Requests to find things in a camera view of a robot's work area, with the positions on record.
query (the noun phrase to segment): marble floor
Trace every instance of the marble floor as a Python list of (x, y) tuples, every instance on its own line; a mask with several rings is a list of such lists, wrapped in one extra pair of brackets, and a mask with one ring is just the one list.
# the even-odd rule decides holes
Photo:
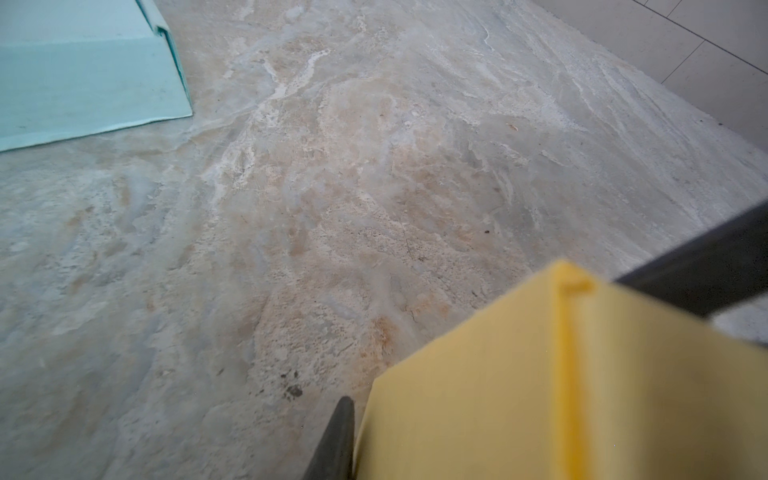
[(0, 154), (5, 478), (299, 478), (341, 395), (547, 262), (613, 277), (768, 194), (527, 0), (158, 7), (192, 118)]

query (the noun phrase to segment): beige marble tile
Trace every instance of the beige marble tile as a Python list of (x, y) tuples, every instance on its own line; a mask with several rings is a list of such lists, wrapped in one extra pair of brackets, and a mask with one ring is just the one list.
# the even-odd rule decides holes
[(613, 277), (768, 191), (529, 2), (158, 7), (194, 117), (0, 154), (8, 478), (298, 478), (341, 395), (555, 257)]

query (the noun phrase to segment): dark stain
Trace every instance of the dark stain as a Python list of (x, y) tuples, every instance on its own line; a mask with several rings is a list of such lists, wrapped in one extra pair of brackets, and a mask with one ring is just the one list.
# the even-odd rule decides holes
[(304, 394), (304, 392), (301, 390), (301, 387), (298, 385), (291, 385), (286, 389), (286, 392), (289, 393), (293, 398), (300, 397)]

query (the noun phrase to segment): yellow sponge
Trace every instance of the yellow sponge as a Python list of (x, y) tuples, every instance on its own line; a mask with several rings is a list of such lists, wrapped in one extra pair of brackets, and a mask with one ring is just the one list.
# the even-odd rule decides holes
[(768, 478), (768, 352), (558, 262), (387, 370), (358, 480)]

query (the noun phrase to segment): wall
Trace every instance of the wall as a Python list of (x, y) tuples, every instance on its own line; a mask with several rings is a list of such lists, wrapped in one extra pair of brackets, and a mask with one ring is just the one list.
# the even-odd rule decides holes
[(768, 151), (768, 1), (534, 2)]

